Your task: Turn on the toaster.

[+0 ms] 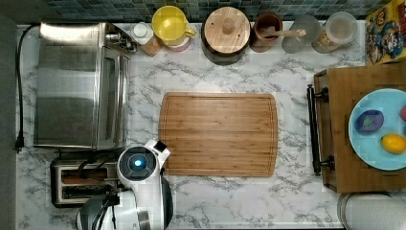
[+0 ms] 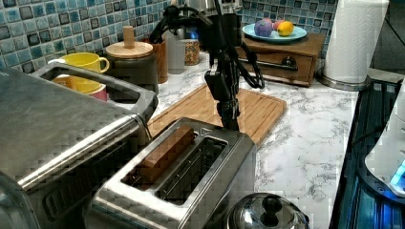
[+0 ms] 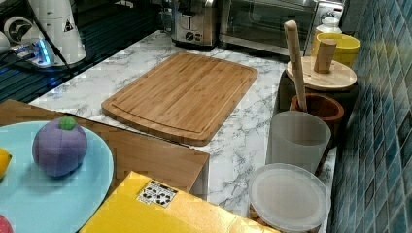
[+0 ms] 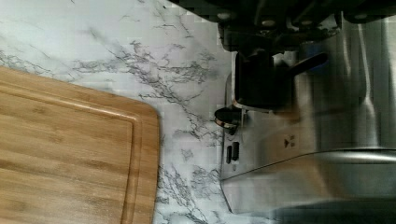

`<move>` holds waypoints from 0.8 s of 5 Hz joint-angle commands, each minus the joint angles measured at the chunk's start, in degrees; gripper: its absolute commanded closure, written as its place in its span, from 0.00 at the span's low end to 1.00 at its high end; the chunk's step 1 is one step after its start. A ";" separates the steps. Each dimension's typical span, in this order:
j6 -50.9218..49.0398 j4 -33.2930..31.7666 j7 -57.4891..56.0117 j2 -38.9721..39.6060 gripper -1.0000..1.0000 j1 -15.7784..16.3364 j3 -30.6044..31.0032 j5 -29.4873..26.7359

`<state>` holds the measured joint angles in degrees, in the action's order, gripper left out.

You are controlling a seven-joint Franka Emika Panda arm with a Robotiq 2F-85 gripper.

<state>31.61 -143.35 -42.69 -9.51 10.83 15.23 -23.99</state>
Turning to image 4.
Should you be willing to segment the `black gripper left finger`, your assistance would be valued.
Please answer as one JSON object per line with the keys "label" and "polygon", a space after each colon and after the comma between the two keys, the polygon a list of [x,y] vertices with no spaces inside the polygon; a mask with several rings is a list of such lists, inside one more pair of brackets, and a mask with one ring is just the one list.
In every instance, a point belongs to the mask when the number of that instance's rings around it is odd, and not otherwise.
{"label": "black gripper left finger", "polygon": [[246,58],[262,52],[275,54],[271,30],[231,22],[219,23],[218,30],[221,44],[227,51],[237,51]]}

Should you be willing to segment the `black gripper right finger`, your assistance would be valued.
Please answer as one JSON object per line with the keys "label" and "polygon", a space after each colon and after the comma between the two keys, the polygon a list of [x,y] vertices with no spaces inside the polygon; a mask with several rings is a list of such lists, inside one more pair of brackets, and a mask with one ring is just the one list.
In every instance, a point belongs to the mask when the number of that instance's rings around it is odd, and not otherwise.
{"label": "black gripper right finger", "polygon": [[339,18],[326,18],[320,22],[303,20],[296,25],[290,19],[284,30],[265,33],[267,43],[264,49],[273,54],[297,50],[303,44],[316,43],[333,37],[341,32],[342,22]]}

